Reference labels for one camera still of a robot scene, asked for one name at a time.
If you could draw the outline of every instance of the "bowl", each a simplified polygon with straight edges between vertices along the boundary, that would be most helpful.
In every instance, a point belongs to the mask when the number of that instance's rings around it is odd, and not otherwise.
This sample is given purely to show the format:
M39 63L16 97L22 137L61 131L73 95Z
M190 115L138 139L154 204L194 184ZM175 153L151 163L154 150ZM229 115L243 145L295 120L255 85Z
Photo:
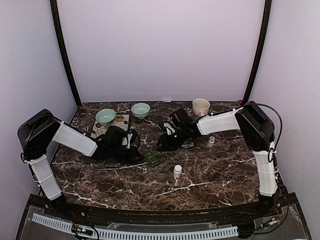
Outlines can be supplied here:
M138 119L144 119L150 112L150 106L144 102L139 102L131 107L132 114Z
M112 109L104 109L95 115L95 120L102 126L110 126L116 119L116 112Z

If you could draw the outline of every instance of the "black frame post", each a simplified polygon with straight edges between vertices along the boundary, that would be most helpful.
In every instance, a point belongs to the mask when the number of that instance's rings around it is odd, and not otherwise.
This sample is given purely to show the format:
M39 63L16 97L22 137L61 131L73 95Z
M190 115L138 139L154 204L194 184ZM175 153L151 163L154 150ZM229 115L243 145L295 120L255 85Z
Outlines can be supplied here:
M259 35L258 45L256 47L256 52L255 52L255 56L254 56L254 60L253 60L253 65L252 65L250 77L249 77L248 84L245 89L243 99L239 100L239 103L242 105L246 104L249 101L252 89L255 84L262 52L263 52L264 45L265 45L268 23L269 23L270 12L271 12L271 4L272 4L272 0L265 0L260 35Z
M71 91L73 94L73 98L75 100L77 107L79 108L82 103L81 103L81 99L80 99L80 96L79 96L79 93L77 90L74 76L72 74L72 70L71 70L71 66L70 66L70 62L69 62L69 58L68 58L68 54L67 54L67 49L66 49L64 36L63 36L61 23L60 23L57 0L50 0L50 5L51 5L51 12L52 12L53 24L54 24L54 28L55 28L56 39L58 41L65 73L66 73L66 76L69 81L69 85L70 85L70 88L71 88Z

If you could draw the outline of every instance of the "mug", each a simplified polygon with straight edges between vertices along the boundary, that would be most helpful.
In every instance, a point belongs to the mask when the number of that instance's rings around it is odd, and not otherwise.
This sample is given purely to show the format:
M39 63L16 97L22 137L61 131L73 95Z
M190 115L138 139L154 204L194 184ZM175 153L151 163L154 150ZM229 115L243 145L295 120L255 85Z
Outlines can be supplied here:
M192 106L193 106L194 113L199 117L202 117L208 114L208 111L210 108L210 102L203 98L197 98L192 101Z

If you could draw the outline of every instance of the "white panel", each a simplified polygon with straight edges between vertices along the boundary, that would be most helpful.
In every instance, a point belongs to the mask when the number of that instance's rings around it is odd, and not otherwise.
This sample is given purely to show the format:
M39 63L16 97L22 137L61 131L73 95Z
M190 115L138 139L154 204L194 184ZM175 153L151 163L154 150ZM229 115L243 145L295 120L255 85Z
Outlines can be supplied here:
M264 0L60 0L83 102L243 97Z
M288 190L298 196L313 238L319 239L320 1L272 4L251 99L273 106L283 118L279 169Z
M50 1L0 3L0 233L15 239L30 193L37 193L20 160L18 127L47 108L70 121L77 107L59 52ZM48 149L50 160L57 144Z

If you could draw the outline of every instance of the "small bottle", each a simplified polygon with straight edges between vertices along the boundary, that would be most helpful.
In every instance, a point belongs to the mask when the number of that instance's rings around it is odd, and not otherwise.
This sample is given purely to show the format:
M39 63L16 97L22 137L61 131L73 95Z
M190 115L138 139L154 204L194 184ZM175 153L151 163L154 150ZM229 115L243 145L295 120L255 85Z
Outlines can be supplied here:
M212 148L215 144L215 140L216 138L214 136L209 137L208 146Z
M173 170L173 177L175 179L178 179L178 178L180 178L181 173L182 173L182 166L175 165L174 170Z

